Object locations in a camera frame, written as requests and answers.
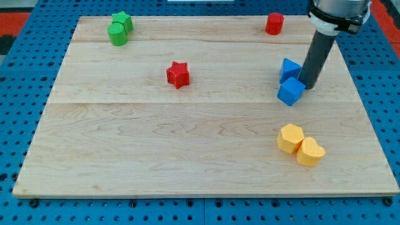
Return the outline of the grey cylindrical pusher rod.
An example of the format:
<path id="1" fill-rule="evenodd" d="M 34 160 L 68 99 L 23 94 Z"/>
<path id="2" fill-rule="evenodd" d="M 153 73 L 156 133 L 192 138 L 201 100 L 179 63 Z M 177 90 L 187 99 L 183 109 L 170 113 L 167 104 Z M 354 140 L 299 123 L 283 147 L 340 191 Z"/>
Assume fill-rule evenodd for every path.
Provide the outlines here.
<path id="1" fill-rule="evenodd" d="M 334 41 L 335 36 L 328 36 L 315 30 L 298 76 L 298 81 L 305 85 L 305 89 L 314 88 Z"/>

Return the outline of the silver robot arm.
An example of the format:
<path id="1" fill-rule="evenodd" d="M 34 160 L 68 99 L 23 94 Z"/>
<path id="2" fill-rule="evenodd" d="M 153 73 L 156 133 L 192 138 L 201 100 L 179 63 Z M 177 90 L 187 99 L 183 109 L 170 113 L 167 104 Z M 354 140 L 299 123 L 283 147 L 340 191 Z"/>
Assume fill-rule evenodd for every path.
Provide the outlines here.
<path id="1" fill-rule="evenodd" d="M 307 16 L 316 30 L 298 80 L 313 89 L 340 32 L 358 33 L 370 17 L 370 0 L 309 0 Z"/>

